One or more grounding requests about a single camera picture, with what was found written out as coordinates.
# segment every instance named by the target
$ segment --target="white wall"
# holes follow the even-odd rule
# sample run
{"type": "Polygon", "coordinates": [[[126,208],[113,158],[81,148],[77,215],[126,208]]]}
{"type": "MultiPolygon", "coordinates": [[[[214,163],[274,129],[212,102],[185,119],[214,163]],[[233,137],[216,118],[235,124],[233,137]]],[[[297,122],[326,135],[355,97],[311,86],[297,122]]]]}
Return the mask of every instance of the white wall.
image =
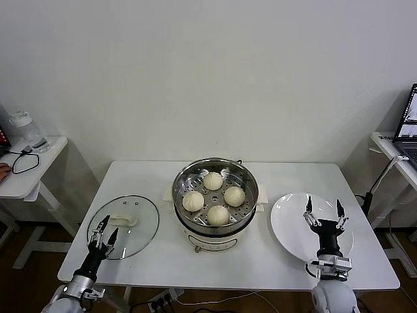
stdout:
{"type": "Polygon", "coordinates": [[[68,136],[98,180],[113,159],[351,156],[353,169],[365,160],[355,147],[417,80],[416,11],[411,0],[3,0],[0,102],[68,136]]]}

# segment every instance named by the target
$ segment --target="wooden floor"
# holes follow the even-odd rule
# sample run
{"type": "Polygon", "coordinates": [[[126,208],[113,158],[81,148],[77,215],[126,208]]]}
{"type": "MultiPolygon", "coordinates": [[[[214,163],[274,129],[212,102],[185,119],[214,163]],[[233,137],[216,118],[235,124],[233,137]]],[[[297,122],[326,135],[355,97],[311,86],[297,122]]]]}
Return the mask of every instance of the wooden floor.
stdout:
{"type": "MultiPolygon", "coordinates": [[[[0,250],[0,311],[39,313],[49,302],[56,288],[61,285],[57,280],[58,270],[65,255],[60,253],[35,252],[29,258],[22,270],[12,269],[14,260],[34,230],[32,226],[24,226],[19,233],[14,233],[0,250]]],[[[406,233],[396,233],[399,240],[417,265],[417,245],[407,239],[406,233]]],[[[377,234],[381,245],[389,248],[389,244],[381,233],[377,234]]],[[[71,237],[60,226],[47,227],[41,240],[70,241],[71,237]]],[[[401,281],[401,286],[417,302],[417,278],[407,276],[398,261],[392,265],[401,281]]],[[[123,295],[124,288],[117,288],[116,292],[123,295]]],[[[134,288],[130,297],[130,304],[146,301],[161,292],[154,288],[134,288]]],[[[205,302],[244,295],[245,291],[219,291],[219,290],[186,290],[180,297],[183,303],[205,302]]],[[[313,312],[313,303],[308,292],[261,292],[273,303],[280,313],[310,313],[313,312]]],[[[373,291],[360,296],[372,313],[409,313],[417,312],[417,308],[409,301],[401,290],[373,291]]],[[[176,313],[192,313],[198,308],[211,310],[232,310],[236,313],[275,312],[269,304],[256,295],[249,295],[240,299],[226,301],[220,304],[184,306],[173,304],[176,313]]],[[[105,303],[94,305],[93,312],[112,312],[115,310],[105,303]]],[[[133,310],[135,313],[149,312],[146,307],[139,306],[133,310]]]]}

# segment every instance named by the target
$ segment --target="white side table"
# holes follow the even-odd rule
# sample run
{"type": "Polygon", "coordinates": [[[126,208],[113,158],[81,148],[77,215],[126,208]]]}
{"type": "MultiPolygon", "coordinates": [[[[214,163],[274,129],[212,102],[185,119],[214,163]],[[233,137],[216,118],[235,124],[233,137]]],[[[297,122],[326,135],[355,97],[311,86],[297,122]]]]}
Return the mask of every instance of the white side table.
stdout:
{"type": "MultiPolygon", "coordinates": [[[[374,132],[371,136],[378,148],[391,159],[400,154],[397,148],[393,145],[393,132],[374,132]]],[[[372,228],[376,228],[398,205],[398,203],[410,203],[417,199],[417,171],[408,162],[398,162],[396,165],[398,171],[409,182],[405,188],[401,190],[395,199],[388,203],[382,203],[368,214],[368,220],[372,228]]],[[[393,248],[385,249],[385,253],[389,259],[399,259],[407,274],[412,278],[417,278],[417,268],[411,261],[410,257],[405,253],[405,250],[398,238],[394,234],[386,233],[387,240],[393,248]]],[[[417,231],[409,236],[411,241],[417,240],[417,231]]]]}
{"type": "MultiPolygon", "coordinates": [[[[59,203],[57,198],[46,188],[41,181],[42,176],[51,166],[52,162],[57,158],[59,153],[64,149],[68,140],[66,137],[47,137],[51,144],[50,150],[39,155],[40,164],[38,167],[22,174],[10,174],[0,184],[0,199],[23,199],[24,201],[35,201],[40,193],[45,200],[50,204],[47,208],[48,212],[67,230],[67,232],[75,237],[79,226],[64,217],[63,212],[66,209],[59,203]]],[[[27,143],[22,138],[11,138],[15,142],[10,151],[20,152],[27,143]]],[[[5,162],[12,165],[17,159],[18,155],[6,154],[0,158],[0,162],[5,162]]],[[[19,160],[19,168],[29,168],[33,165],[33,158],[24,156],[19,160]]],[[[32,236],[27,241],[20,255],[16,259],[13,268],[21,269],[25,265],[27,259],[32,251],[47,251],[47,252],[68,252],[71,243],[49,243],[38,241],[45,227],[36,227],[32,236]]]]}

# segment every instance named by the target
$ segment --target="power strip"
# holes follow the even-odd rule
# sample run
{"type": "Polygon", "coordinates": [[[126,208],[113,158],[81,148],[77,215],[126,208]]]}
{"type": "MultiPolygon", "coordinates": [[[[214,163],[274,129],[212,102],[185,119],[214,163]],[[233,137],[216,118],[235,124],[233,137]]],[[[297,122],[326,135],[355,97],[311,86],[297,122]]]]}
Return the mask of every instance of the power strip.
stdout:
{"type": "MultiPolygon", "coordinates": [[[[153,301],[157,302],[157,300],[159,298],[162,298],[164,300],[164,306],[167,306],[168,305],[168,302],[165,301],[165,299],[164,299],[164,296],[165,295],[169,294],[171,296],[171,302],[174,302],[183,293],[184,293],[184,290],[181,289],[181,288],[169,288],[169,289],[165,289],[163,292],[159,293],[155,297],[150,298],[148,301],[149,302],[153,302],[153,301]]],[[[151,304],[150,303],[148,304],[148,307],[149,307],[149,311],[151,313],[155,312],[154,309],[151,307],[151,304]]]]}

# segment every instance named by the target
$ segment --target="stainless steel steamer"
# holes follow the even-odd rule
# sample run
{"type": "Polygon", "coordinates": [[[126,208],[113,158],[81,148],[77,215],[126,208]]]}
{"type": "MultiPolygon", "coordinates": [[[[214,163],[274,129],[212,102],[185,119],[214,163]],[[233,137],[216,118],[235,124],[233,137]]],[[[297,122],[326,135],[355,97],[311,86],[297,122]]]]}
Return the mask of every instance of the stainless steel steamer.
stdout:
{"type": "Polygon", "coordinates": [[[225,250],[237,243],[239,234],[253,219],[258,200],[258,185],[255,177],[238,162],[223,158],[197,160],[181,170],[176,176],[172,196],[175,212],[189,240],[205,250],[225,250]],[[211,191],[204,187],[203,178],[208,172],[215,171],[223,178],[220,189],[211,191]],[[240,207],[231,207],[224,202],[224,192],[231,186],[243,189],[245,202],[240,207]],[[182,206],[187,192],[198,191],[204,196],[204,207],[197,212],[189,212],[182,206]],[[223,226],[211,226],[207,222],[207,212],[213,205],[224,205],[229,210],[229,223],[223,226]]]}

